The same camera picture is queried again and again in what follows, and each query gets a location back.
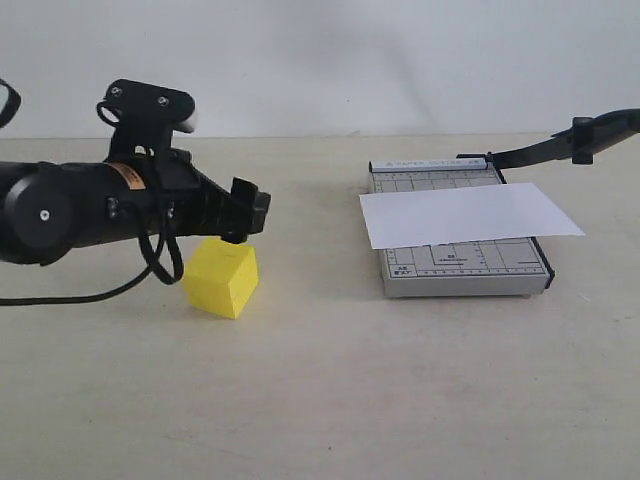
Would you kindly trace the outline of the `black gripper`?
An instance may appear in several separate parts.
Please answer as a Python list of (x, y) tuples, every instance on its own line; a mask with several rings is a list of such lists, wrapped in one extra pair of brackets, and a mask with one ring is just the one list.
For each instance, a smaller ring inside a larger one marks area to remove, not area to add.
[(234, 177), (230, 192), (191, 162), (7, 162), (4, 259), (49, 265), (78, 248), (155, 235), (220, 235), (241, 244), (263, 231), (271, 195)]

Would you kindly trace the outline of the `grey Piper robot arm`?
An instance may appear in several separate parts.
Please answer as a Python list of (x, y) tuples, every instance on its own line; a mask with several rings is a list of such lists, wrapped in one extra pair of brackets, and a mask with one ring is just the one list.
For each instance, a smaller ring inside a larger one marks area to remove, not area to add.
[(50, 265), (73, 249), (156, 235), (219, 237), (232, 244), (263, 231), (269, 193), (235, 178), (225, 190), (186, 150), (101, 162), (4, 162), (1, 259)]

